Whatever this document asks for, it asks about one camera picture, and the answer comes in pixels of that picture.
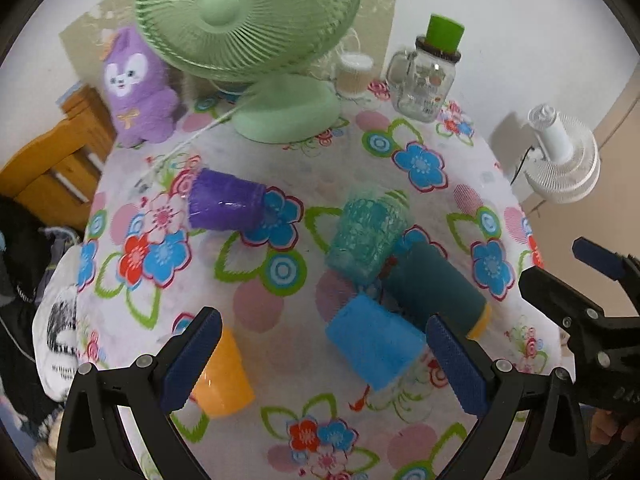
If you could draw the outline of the teal scribbled clear cup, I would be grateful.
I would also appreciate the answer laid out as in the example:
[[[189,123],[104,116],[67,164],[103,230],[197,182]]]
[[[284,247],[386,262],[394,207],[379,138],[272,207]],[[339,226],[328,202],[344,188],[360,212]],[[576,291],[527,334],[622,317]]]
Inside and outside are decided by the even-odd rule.
[[[409,227],[409,199],[401,190],[358,190],[348,196],[326,254],[328,267],[359,286],[381,273]]]

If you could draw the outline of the orange plastic cup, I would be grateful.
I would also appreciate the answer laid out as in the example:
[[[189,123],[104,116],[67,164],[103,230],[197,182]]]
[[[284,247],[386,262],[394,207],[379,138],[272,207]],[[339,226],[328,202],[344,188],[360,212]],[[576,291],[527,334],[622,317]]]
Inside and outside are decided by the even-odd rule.
[[[230,328],[222,330],[220,341],[201,372],[191,396],[209,418],[233,415],[255,400]]]

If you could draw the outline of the dark teal cup yellow rim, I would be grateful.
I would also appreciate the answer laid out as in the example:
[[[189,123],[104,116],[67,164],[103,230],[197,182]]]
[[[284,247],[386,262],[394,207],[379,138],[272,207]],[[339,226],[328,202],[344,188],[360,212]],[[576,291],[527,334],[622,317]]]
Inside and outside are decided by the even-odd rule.
[[[424,240],[388,258],[382,284],[400,314],[421,332],[425,332],[428,320],[435,314],[446,318],[469,339],[477,339],[488,327],[490,302],[434,245]]]

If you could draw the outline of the blue plastic cup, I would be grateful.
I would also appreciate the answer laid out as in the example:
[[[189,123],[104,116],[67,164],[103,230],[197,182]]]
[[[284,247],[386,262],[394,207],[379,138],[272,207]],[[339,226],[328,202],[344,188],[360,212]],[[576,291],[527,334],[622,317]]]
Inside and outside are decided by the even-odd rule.
[[[352,298],[334,315],[326,336],[374,391],[405,374],[426,347],[423,332],[366,295]]]

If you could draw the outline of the purple plastic cup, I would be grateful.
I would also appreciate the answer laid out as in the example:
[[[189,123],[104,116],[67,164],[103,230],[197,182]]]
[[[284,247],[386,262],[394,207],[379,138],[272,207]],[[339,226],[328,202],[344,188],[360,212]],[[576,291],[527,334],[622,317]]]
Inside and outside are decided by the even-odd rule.
[[[202,169],[188,196],[188,218],[194,229],[245,231],[262,221],[266,186],[233,174]]]

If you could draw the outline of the green cup on jar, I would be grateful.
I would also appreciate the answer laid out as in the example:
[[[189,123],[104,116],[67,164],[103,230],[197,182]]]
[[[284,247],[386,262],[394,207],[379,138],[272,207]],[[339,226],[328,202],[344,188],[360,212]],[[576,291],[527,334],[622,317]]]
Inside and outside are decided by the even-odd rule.
[[[465,27],[446,16],[432,14],[427,25],[425,43],[440,52],[455,54]]]

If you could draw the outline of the white small fan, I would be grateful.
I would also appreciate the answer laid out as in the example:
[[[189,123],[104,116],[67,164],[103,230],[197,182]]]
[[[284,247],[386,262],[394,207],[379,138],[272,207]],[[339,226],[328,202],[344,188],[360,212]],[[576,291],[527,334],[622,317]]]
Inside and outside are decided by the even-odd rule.
[[[601,172],[592,131],[549,104],[532,108],[527,120],[536,139],[524,165],[524,176],[532,190],[555,204],[576,203],[589,195]]]

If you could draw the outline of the white printed bag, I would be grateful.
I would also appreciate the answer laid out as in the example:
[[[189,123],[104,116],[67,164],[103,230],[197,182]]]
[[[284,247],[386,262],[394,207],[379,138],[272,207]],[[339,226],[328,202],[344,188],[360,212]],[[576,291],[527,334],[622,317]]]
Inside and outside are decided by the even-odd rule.
[[[44,393],[63,402],[78,367],[77,278],[81,246],[72,246],[58,262],[32,322],[37,372]]]

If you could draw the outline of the floral tablecloth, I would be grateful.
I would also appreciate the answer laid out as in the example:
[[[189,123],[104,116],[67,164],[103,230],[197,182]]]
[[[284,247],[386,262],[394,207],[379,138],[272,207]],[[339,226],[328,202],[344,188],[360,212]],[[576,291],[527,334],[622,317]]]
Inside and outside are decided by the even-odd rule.
[[[202,307],[232,329],[255,400],[224,418],[188,403],[177,430],[215,479],[431,479],[473,426],[424,354],[374,391],[326,339],[359,288],[326,266],[348,196],[401,190],[411,220],[397,245],[434,245],[490,302],[480,341],[520,372],[561,359],[559,330],[522,299],[541,262],[508,179],[457,102],[422,124],[375,81],[304,142],[250,142],[216,96],[192,102],[162,144],[115,146],[94,196],[77,278],[81,362],[124,367],[155,353]],[[188,196],[202,169],[266,186],[262,221],[194,229]]]

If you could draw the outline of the glass mason jar mug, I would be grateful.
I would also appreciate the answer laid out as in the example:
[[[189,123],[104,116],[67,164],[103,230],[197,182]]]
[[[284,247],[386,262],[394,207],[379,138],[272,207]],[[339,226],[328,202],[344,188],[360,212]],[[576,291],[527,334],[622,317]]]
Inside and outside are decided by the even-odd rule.
[[[456,76],[461,53],[446,53],[417,36],[413,49],[394,53],[385,79],[395,110],[419,122],[434,122]]]

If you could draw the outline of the wooden chair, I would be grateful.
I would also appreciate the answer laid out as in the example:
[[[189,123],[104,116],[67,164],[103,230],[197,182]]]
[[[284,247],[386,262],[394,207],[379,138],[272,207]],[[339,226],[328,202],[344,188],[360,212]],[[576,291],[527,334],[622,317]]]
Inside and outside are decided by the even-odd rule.
[[[116,132],[95,88],[82,84],[63,100],[65,118],[21,148],[1,170],[1,194],[47,226],[85,229]]]

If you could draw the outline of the cotton swab container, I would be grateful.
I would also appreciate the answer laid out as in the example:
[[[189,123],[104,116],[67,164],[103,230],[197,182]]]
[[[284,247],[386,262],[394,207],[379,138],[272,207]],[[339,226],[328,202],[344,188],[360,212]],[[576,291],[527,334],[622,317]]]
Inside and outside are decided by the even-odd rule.
[[[344,98],[363,96],[372,79],[373,58],[360,52],[344,52],[335,67],[334,86]]]

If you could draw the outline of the purple plush toy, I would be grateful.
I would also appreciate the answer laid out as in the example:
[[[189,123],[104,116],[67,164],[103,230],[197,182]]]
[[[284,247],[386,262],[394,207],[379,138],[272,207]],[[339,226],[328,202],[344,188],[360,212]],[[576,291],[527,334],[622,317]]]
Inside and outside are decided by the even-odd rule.
[[[103,87],[122,146],[162,143],[172,136],[178,93],[169,85],[167,65],[134,26],[119,29],[108,44]]]

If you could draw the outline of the green desk fan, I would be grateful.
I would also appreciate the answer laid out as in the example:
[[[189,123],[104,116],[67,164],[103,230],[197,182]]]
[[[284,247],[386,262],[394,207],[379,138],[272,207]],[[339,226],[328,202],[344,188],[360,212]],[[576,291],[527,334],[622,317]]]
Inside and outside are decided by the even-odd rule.
[[[265,144],[302,142],[340,116],[309,66],[345,36],[360,0],[134,0],[142,37],[169,65],[243,92],[233,128]]]

